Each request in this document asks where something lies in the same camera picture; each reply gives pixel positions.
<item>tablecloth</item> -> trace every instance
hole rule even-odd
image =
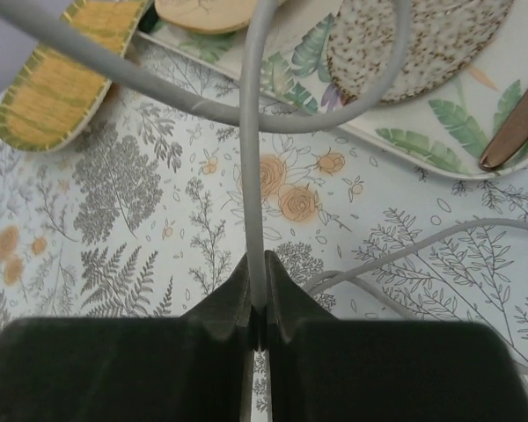
[[[231,80],[146,41],[137,40],[136,49],[147,70],[238,104]],[[261,110],[293,112],[264,98]],[[528,169],[461,182],[342,133],[260,137],[266,247],[297,283],[456,222],[528,221]],[[144,317],[191,309],[245,252],[239,165],[237,128],[115,85],[66,149],[30,154],[0,141],[0,329],[34,315]],[[471,229],[364,278],[419,318],[492,325],[513,358],[528,365],[528,233]],[[395,317],[349,284],[317,300],[337,317]],[[266,420],[261,355],[255,371],[253,420]],[[521,379],[528,390],[528,377]],[[480,387],[492,388],[485,380]]]

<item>brown handle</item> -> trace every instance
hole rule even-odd
[[[528,140],[528,91],[506,119],[480,158],[479,166],[492,171],[506,163]]]

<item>gray cable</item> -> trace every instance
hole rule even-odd
[[[454,227],[442,230],[435,235],[432,235],[425,240],[419,242],[414,246],[409,246],[400,251],[394,252],[391,255],[386,257],[376,259],[368,264],[359,266],[353,270],[347,271],[345,273],[341,271],[325,271],[313,277],[303,286],[303,290],[309,292],[309,295],[315,296],[320,293],[323,293],[330,287],[333,287],[343,281],[348,281],[352,284],[357,285],[359,288],[375,297],[386,305],[388,308],[394,310],[398,315],[406,319],[416,319],[416,316],[405,308],[400,303],[396,303],[390,297],[386,296],[383,292],[380,292],[377,288],[373,287],[370,283],[365,280],[359,279],[357,276],[367,273],[369,271],[376,270],[387,264],[391,264],[393,261],[404,258],[407,255],[416,253],[436,242],[440,242],[446,237],[453,236],[459,232],[466,231],[468,229],[481,227],[481,226],[504,226],[512,227],[515,229],[522,229],[528,231],[528,222],[520,222],[518,220],[510,220],[506,218],[484,218],[481,220],[475,220],[473,222],[463,222]],[[528,367],[516,362],[518,372],[522,375],[528,375]]]
[[[251,302],[261,314],[267,303],[262,196],[260,191],[260,139],[258,115],[260,104],[260,66],[266,36],[272,25],[277,0],[260,0],[248,26],[240,72],[239,118],[240,166],[245,213],[246,257],[250,274]]]
[[[333,113],[316,116],[285,117],[259,114],[260,131],[302,134],[328,130],[355,119],[377,105],[391,87],[405,61],[410,37],[411,0],[393,1],[397,28],[390,60],[380,78],[359,100]],[[137,68],[107,48],[88,40],[76,29],[47,13],[33,1],[0,0],[0,18],[114,82],[141,92],[147,97],[185,113],[219,123],[233,126],[239,124],[238,108],[199,97]],[[246,43],[246,49],[252,48],[253,45]]]

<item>purple leaf print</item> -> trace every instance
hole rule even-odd
[[[341,94],[338,92],[336,85],[331,82],[325,89],[320,105],[321,107],[326,106],[326,112],[330,113],[339,104],[341,104]]]

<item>tray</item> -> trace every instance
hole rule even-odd
[[[276,13],[262,65],[263,93],[311,114],[342,107],[323,60],[340,5],[341,0],[289,0]],[[139,35],[234,80],[240,77],[246,31],[200,35],[161,23],[150,35]],[[528,0],[516,0],[495,39],[450,82],[377,107],[341,128],[448,178],[496,178],[528,165],[528,142],[494,172],[480,170],[478,157],[462,144],[489,142],[527,87]]]

